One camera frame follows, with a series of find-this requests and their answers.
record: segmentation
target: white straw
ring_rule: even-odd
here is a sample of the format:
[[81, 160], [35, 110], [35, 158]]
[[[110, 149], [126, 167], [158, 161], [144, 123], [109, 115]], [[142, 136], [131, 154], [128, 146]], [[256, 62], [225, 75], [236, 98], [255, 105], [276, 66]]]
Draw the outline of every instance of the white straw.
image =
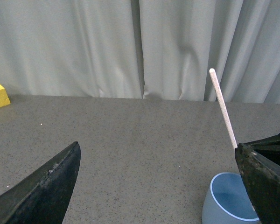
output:
[[225, 120], [225, 124], [226, 124], [227, 131], [228, 131], [231, 143], [232, 143], [232, 147], [235, 150], [235, 148], [238, 147], [237, 141], [235, 140], [235, 137], [234, 137], [233, 129], [232, 129], [232, 126], [231, 126], [231, 123], [229, 120], [229, 116], [228, 116], [224, 98], [223, 98], [223, 95], [221, 92], [220, 84], [219, 84], [219, 81], [218, 81], [218, 78], [216, 75], [216, 71], [214, 69], [210, 69], [210, 78], [211, 78], [211, 81], [213, 82], [213, 86], [216, 91], [217, 99], [220, 104], [221, 112], [222, 112], [224, 120]]

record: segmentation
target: light blue bowl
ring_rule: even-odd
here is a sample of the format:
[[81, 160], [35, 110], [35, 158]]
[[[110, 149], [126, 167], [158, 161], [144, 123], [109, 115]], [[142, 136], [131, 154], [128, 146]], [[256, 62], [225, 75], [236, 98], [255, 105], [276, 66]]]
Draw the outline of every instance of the light blue bowl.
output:
[[203, 210], [203, 224], [257, 224], [259, 218], [239, 174], [220, 173], [210, 182]]

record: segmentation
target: gray curtain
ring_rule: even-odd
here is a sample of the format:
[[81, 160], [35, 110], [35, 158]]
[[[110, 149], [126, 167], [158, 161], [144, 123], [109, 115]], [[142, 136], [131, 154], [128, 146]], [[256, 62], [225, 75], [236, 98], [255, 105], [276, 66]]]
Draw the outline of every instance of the gray curtain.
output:
[[280, 103], [280, 0], [0, 0], [9, 94]]

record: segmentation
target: backdrop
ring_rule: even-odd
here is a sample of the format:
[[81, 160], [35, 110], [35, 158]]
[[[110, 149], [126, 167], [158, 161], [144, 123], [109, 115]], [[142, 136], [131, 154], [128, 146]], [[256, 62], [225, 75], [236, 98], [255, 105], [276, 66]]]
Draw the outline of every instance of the backdrop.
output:
[[280, 103], [280, 0], [0, 0], [9, 94]]

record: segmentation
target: table surface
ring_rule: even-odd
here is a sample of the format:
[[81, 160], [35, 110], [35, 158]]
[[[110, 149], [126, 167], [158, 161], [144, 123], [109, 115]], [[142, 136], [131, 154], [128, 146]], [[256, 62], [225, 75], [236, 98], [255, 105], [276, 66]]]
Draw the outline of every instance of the table surface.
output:
[[[10, 96], [0, 194], [70, 143], [81, 165], [64, 224], [200, 224], [212, 177], [238, 173], [218, 102]], [[280, 132], [280, 105], [227, 103], [237, 142]]]

